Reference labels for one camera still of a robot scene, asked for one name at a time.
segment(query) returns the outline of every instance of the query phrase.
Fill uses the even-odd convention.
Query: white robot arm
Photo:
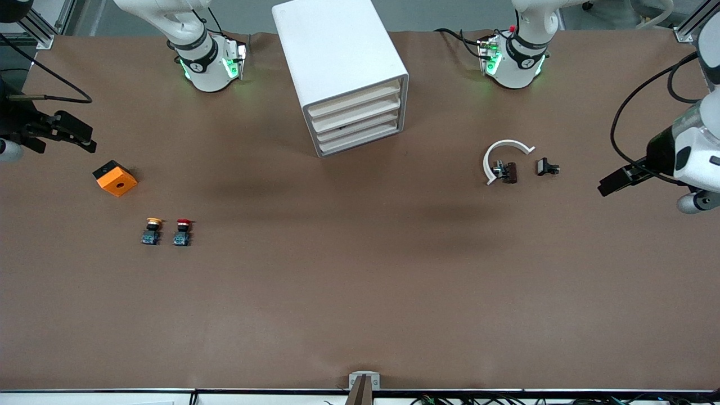
[[[245,44],[207,31],[193,13],[206,9],[211,0],[115,0],[122,10],[152,24],[168,38],[180,55],[185,77],[203,92],[224,89],[241,79]]]
[[[602,179],[598,189],[603,196],[665,174],[690,188],[678,200],[680,212],[694,214],[720,205],[720,14],[700,33],[698,59],[714,90],[655,136],[643,159]]]
[[[583,0],[513,0],[518,15],[514,30],[499,32],[479,46],[482,72],[501,86],[529,85],[545,61],[547,45],[558,29],[555,12]]]

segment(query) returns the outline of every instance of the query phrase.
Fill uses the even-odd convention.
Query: white plastic drawer unit
[[[272,14],[318,156],[402,130],[408,71],[371,0],[293,0]]]

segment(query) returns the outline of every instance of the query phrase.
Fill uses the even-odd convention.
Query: white arc bracket
[[[503,139],[502,141],[498,141],[490,145],[490,147],[487,149],[487,152],[485,152],[485,157],[482,158],[482,169],[485,170],[485,176],[487,176],[487,185],[491,185],[492,182],[498,179],[498,177],[495,176],[495,173],[492,172],[489,162],[490,152],[492,152],[492,150],[497,148],[498,146],[512,146],[514,148],[520,149],[523,153],[525,153],[525,155],[530,154],[530,152],[535,150],[535,146],[528,148],[525,143],[515,141],[513,139]]]

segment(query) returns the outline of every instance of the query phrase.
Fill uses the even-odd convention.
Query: green led light
[[[185,72],[185,77],[186,77],[188,80],[191,80],[191,79],[190,79],[190,74],[187,73],[187,68],[185,67],[185,63],[183,63],[182,59],[180,60],[180,66],[182,66],[182,70]]]
[[[545,55],[540,58],[540,61],[538,62],[538,69],[535,71],[535,76],[540,74],[540,69],[542,69],[542,63],[545,61]]]
[[[490,58],[487,62],[487,74],[495,74],[495,72],[498,71],[498,65],[501,59],[502,55],[500,52],[496,52],[495,55]]]
[[[238,64],[233,61],[229,61],[225,58],[222,59],[222,62],[225,66],[225,70],[228,71],[228,76],[231,79],[234,79],[238,75],[238,68],[237,68]]]

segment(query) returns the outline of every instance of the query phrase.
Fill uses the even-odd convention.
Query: metal bracket
[[[30,9],[30,12],[17,24],[37,41],[37,49],[47,50],[52,48],[58,31],[34,9]]]
[[[348,390],[351,390],[353,388],[353,384],[355,384],[355,380],[357,378],[362,377],[362,375],[367,375],[370,378],[370,382],[372,383],[372,390],[373,391],[379,391],[380,390],[380,373],[375,373],[374,371],[356,371],[354,373],[350,373],[350,376],[348,377]]]
[[[243,71],[245,70],[245,60],[248,58],[248,46],[245,45],[238,45],[238,58],[240,61],[238,62],[238,79],[243,80]]]
[[[685,37],[682,37],[682,36],[680,36],[680,33],[678,32],[677,27],[673,27],[672,32],[675,33],[675,39],[678,40],[679,43],[692,43],[693,42],[692,34],[687,34]]]

